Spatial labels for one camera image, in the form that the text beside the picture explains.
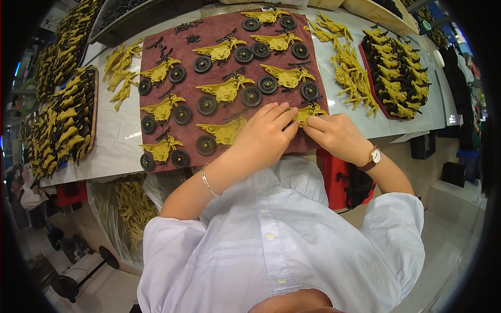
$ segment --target maroon cloth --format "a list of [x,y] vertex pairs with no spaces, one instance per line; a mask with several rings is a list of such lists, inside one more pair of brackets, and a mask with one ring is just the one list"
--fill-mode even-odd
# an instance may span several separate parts
[[[320,77],[320,72],[318,70],[317,62],[315,60],[315,52],[313,51],[313,41],[310,32],[303,29],[303,26],[307,25],[306,16],[291,14],[291,16],[296,20],[297,27],[292,31],[292,33],[303,39],[303,43],[309,48],[310,55],[305,60],[298,60],[294,58],[291,51],[292,44],[289,44],[286,52],[283,54],[275,55],[275,52],[272,51],[270,56],[264,60],[258,60],[254,58],[251,62],[245,65],[245,70],[240,72],[240,74],[244,75],[245,78],[250,78],[255,81],[257,84],[259,77],[263,75],[267,75],[265,69],[260,66],[260,64],[266,64],[270,66],[275,66],[281,69],[292,69],[292,67],[288,66],[287,63],[299,63],[307,60],[311,60],[312,63],[306,66],[308,73],[312,74],[316,81],[314,82],[320,90],[320,95],[323,95],[323,99],[317,101],[317,103],[321,106],[321,108],[328,112],[327,100],[325,98],[325,90],[324,85],[322,83],[322,79]],[[276,33],[275,30],[281,29],[279,18],[274,23],[273,26],[265,27],[261,25],[261,28],[256,32],[247,32],[242,28],[242,22],[247,17],[240,14],[240,12],[223,14],[218,16],[212,16],[203,19],[203,23],[201,23],[196,28],[189,28],[186,31],[179,32],[175,35],[174,28],[163,31],[156,35],[147,36],[144,39],[143,44],[143,56],[141,61],[141,71],[146,71],[152,69],[157,66],[156,61],[160,59],[160,50],[159,48],[151,48],[149,50],[146,49],[147,46],[155,43],[160,37],[163,36],[162,44],[167,46],[165,52],[167,53],[169,49],[172,47],[174,50],[169,55],[174,59],[178,59],[181,61],[181,65],[186,69],[186,77],[185,79],[179,83],[175,89],[172,91],[179,97],[183,97],[186,99],[186,102],[178,102],[178,104],[185,104],[190,107],[192,112],[192,117],[190,122],[186,125],[178,125],[173,118],[173,115],[169,117],[168,122],[164,124],[163,127],[156,128],[155,132],[152,134],[143,133],[143,144],[156,144],[155,138],[159,136],[162,132],[164,132],[168,126],[171,126],[170,135],[174,137],[175,140],[179,140],[183,143],[183,146],[177,146],[179,149],[185,150],[190,156],[190,164],[189,166],[200,166],[206,162],[211,162],[215,158],[217,158],[221,153],[225,151],[225,149],[229,148],[228,145],[217,145],[216,151],[210,156],[203,156],[196,150],[195,143],[196,140],[201,136],[207,134],[200,127],[196,126],[196,124],[226,124],[228,121],[224,121],[223,118],[227,117],[233,113],[237,113],[244,109],[246,106],[241,101],[241,93],[242,88],[239,89],[238,94],[233,101],[232,104],[228,104],[226,108],[222,107],[223,102],[219,103],[217,106],[217,110],[211,116],[203,116],[199,113],[196,108],[196,103],[198,99],[204,95],[201,89],[195,88],[196,86],[209,85],[209,84],[220,84],[226,80],[222,80],[221,78],[230,73],[231,71],[236,70],[242,65],[238,64],[234,58],[234,51],[232,50],[228,61],[221,63],[220,66],[217,66],[217,63],[212,64],[212,68],[203,74],[198,74],[193,69],[193,61],[200,55],[192,51],[193,49],[198,49],[202,47],[215,46],[217,45],[216,39],[222,38],[226,34],[229,34],[234,28],[237,28],[237,32],[232,35],[232,37],[237,38],[238,40],[244,40],[247,42],[247,46],[250,47],[256,41],[254,38],[249,37],[250,35],[265,35],[265,36],[277,36],[279,33]],[[187,43],[186,37],[188,35],[200,35],[200,41],[198,43]],[[257,87],[256,84],[245,84],[246,87]],[[282,87],[279,87],[277,91],[275,91],[271,95],[263,95],[263,101],[257,107],[250,108],[249,111],[242,115],[244,118],[249,120],[254,113],[263,105],[271,102],[289,102],[291,107],[299,107],[303,108],[306,105],[301,104],[301,101],[304,99],[301,97],[301,85],[302,81],[299,82],[298,86],[295,87],[291,92],[281,92]],[[159,88],[155,86],[152,87],[150,94],[147,96],[139,97],[139,105],[140,107],[146,107],[149,105],[158,104],[161,100],[158,100],[158,97],[165,93],[170,87],[172,83],[167,77],[164,82],[160,85]],[[141,119],[143,119],[147,113],[143,110],[141,112]],[[287,149],[287,153],[289,152],[303,152],[311,149],[317,149],[319,146],[306,135],[302,129],[300,129],[296,135],[296,137],[292,140],[289,148]],[[172,150],[169,152],[169,160],[167,163],[156,162],[156,167],[153,172],[161,172],[161,171],[169,171],[175,169],[174,165],[170,160],[170,156],[172,155]]]

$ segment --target brown leather watch strap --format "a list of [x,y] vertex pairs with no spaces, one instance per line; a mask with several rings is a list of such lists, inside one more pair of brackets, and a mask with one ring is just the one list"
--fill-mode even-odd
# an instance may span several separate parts
[[364,166],[358,168],[362,172],[367,172],[368,170],[370,170],[371,168],[373,168],[374,166],[376,166],[376,163],[374,163],[374,161],[372,160],[372,152],[374,151],[374,149],[379,149],[379,148],[378,148],[378,146],[374,145],[374,147],[371,150],[371,153],[369,154],[369,156],[370,156],[369,163],[367,163]]

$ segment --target sleeve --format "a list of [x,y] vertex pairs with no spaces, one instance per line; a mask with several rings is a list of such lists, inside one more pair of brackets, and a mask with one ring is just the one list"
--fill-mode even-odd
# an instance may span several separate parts
[[33,194],[31,189],[25,189],[24,194],[21,196],[19,202],[26,210],[33,210],[43,202],[43,198],[39,194]]
[[400,283],[398,304],[407,297],[423,269],[423,224],[421,201],[408,193],[393,192],[369,202],[360,227]]
[[196,220],[155,217],[144,229],[144,269],[137,288],[143,312],[162,311],[167,294],[183,272],[207,226]]

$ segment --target red stool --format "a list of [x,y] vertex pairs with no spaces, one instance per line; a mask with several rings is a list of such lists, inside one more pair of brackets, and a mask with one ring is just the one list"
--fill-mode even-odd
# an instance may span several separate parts
[[[324,149],[317,149],[317,165],[324,176],[325,191],[329,200],[329,208],[331,210],[339,210],[347,207],[346,205],[346,191],[348,188],[349,180],[340,179],[337,181],[337,175],[341,172],[345,176],[350,176],[349,163],[342,161]],[[373,183],[372,190],[367,199],[362,204],[367,204],[374,196]]]

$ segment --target hand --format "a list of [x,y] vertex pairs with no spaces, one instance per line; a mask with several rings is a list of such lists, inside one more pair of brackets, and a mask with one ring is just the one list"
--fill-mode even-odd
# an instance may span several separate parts
[[305,133],[333,156],[358,167],[370,161],[374,145],[364,138],[346,114],[310,116]]
[[232,158],[245,167],[247,175],[276,163],[298,132],[299,120],[282,131],[298,112],[298,108],[286,111],[288,107],[287,102],[263,106],[240,130],[235,143],[228,149],[227,153],[234,154]]

